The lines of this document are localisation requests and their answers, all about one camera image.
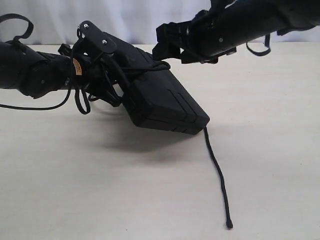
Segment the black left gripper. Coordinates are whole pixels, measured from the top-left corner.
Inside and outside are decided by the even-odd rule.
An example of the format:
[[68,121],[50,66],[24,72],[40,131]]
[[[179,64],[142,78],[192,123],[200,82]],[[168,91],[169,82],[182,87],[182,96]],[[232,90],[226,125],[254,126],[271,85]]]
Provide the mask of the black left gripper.
[[113,107],[122,104],[122,97],[114,89],[116,80],[108,75],[105,62],[100,59],[93,62],[86,52],[77,49],[73,53],[75,76],[72,79],[72,89],[87,94],[88,100],[103,100]]

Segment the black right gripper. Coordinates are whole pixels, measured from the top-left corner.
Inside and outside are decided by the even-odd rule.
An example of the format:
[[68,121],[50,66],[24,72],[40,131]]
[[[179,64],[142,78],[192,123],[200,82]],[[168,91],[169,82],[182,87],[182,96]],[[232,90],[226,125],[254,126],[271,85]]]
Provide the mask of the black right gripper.
[[183,22],[163,23],[156,28],[157,44],[152,49],[155,61],[177,59],[183,64],[216,64],[219,57],[237,52],[235,46],[224,46],[223,36],[214,36],[217,12],[201,10]]

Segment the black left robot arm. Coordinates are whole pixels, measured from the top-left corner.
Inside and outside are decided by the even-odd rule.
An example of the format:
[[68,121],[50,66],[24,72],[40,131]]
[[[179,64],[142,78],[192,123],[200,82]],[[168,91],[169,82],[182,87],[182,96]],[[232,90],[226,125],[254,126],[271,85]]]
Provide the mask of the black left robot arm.
[[54,106],[26,107],[1,104],[2,108],[27,111],[49,111],[63,106],[71,94],[78,110],[86,115],[91,101],[103,100],[118,107],[123,98],[114,88],[128,88],[129,80],[123,68],[114,59],[116,48],[102,50],[80,38],[73,47],[60,46],[58,54],[35,51],[18,40],[0,44],[0,87],[18,90],[33,99],[50,92],[67,90],[65,99]]

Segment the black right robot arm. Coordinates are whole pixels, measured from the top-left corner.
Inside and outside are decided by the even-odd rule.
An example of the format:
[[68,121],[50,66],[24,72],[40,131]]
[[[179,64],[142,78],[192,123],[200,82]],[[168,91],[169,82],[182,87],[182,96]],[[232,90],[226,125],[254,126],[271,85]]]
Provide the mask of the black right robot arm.
[[156,28],[155,61],[178,59],[182,64],[216,64],[219,57],[236,53],[237,47],[260,37],[271,52],[272,33],[284,36],[320,24],[318,0],[212,0],[191,20],[163,23]]

